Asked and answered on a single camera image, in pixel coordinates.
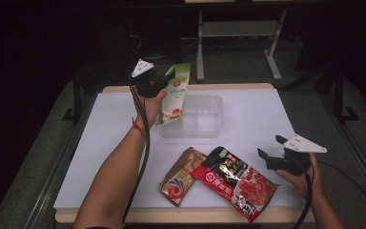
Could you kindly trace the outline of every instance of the gray floor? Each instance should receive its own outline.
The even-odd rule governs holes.
[[[272,83],[275,87],[287,85],[305,73],[295,71],[295,64],[302,47],[301,41],[282,41],[274,58],[283,76],[274,81],[263,49],[266,41],[249,41],[247,47],[220,54],[206,54],[204,66],[206,80],[203,83]],[[183,55],[183,62],[192,63],[195,75],[195,55]],[[155,62],[161,73],[170,67],[167,60]],[[366,105],[357,87],[345,82],[344,106],[353,107],[359,121],[347,121],[344,125],[333,116],[333,92],[316,94],[312,79],[298,88],[280,92],[288,117],[295,131],[325,146],[329,153],[318,159],[329,162],[347,173],[366,192]],[[70,224],[54,221],[52,209],[55,195],[69,166],[69,158],[83,131],[94,96],[84,96],[84,113],[80,122],[64,121],[62,117],[72,108],[72,84],[64,89],[51,110],[45,125],[36,138],[14,183],[0,206],[0,228],[70,228]],[[355,185],[339,172],[320,166],[327,195],[348,228],[366,228],[366,199]],[[292,224],[262,224],[261,228],[291,228]],[[152,225],[145,228],[161,228]],[[174,228],[189,228],[188,225]],[[239,228],[239,225],[200,225],[195,228]],[[304,223],[301,228],[315,228]]]

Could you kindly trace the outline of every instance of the brown snack package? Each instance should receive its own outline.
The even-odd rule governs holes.
[[[201,164],[207,155],[189,147],[165,175],[160,192],[174,206],[178,207],[183,197],[192,187],[195,179],[190,176],[192,170]]]

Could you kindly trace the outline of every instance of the dark background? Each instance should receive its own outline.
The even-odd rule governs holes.
[[[76,73],[87,93],[126,84],[136,58],[129,34],[141,37],[143,49],[164,51],[179,48],[180,37],[196,37],[195,10],[96,14],[84,10],[85,3],[114,4],[0,1],[0,202],[56,97]],[[213,10],[205,17],[264,19],[275,18],[276,12]],[[299,38],[305,40],[300,70],[335,60],[336,68],[360,88],[366,100],[366,2],[289,9],[280,39]],[[178,53],[168,54],[178,59]]]

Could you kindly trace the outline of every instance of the snack bag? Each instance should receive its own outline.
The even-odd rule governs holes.
[[[175,77],[168,82],[168,95],[163,99],[156,125],[165,125],[179,120],[183,115],[183,104],[190,79],[190,64],[172,65],[165,74],[174,71]]]
[[[180,205],[183,197],[195,182],[195,179],[190,176],[190,172],[206,158],[207,156],[203,153],[189,147],[165,175],[160,185],[160,191],[174,206]]]
[[[263,212],[278,187],[221,146],[191,176],[229,201],[249,223]]]

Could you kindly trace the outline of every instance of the red snack bag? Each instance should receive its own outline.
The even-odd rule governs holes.
[[[229,201],[249,223],[267,207],[278,186],[221,146],[191,176]]]

